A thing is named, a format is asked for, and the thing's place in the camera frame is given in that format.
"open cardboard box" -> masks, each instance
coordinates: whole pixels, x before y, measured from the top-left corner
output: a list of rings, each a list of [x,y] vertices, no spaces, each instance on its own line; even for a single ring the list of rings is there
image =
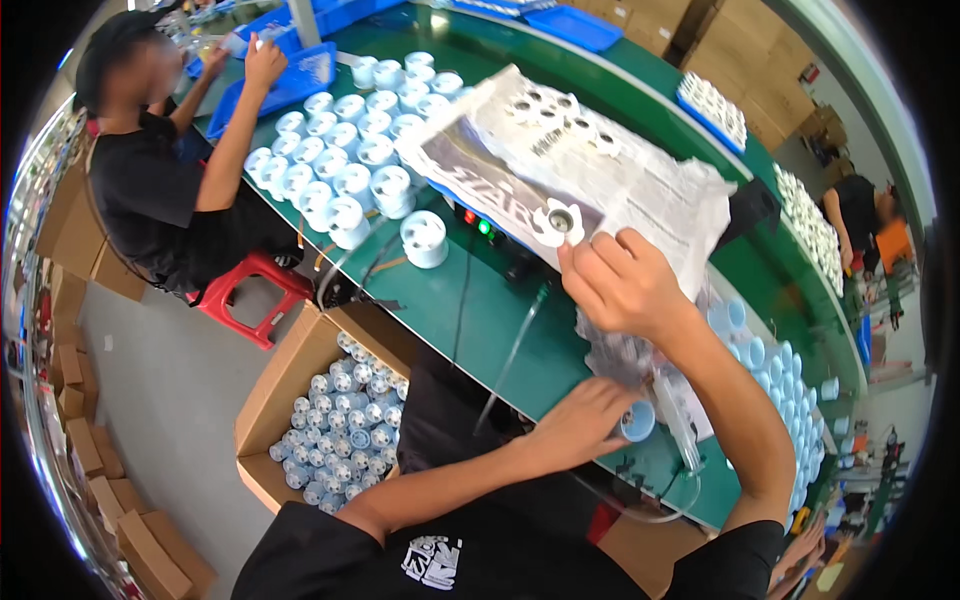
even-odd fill
[[[302,502],[303,496],[287,486],[283,467],[267,450],[290,429],[294,399],[306,394],[310,378],[345,356],[337,346],[340,331],[410,378],[416,352],[413,334],[379,307],[356,302],[321,313],[305,304],[233,424],[240,478],[274,514],[287,501]]]

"black t-shirt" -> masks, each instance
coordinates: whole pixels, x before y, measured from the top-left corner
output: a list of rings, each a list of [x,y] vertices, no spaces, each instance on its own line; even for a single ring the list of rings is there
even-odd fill
[[[783,526],[730,531],[674,566],[667,600],[764,598]],[[390,535],[288,502],[244,565],[233,600],[649,598],[586,540],[556,538],[482,499]]]
[[[203,166],[177,159],[169,118],[144,111],[140,126],[97,138],[90,160],[97,208],[118,251],[167,278],[168,289],[193,291],[246,257],[253,244],[245,231],[256,218],[239,202],[194,212]]]
[[[859,175],[848,175],[833,186],[840,197],[840,214],[843,216],[850,245],[854,250],[867,252],[874,246],[874,236],[879,231],[874,205],[874,185]]]

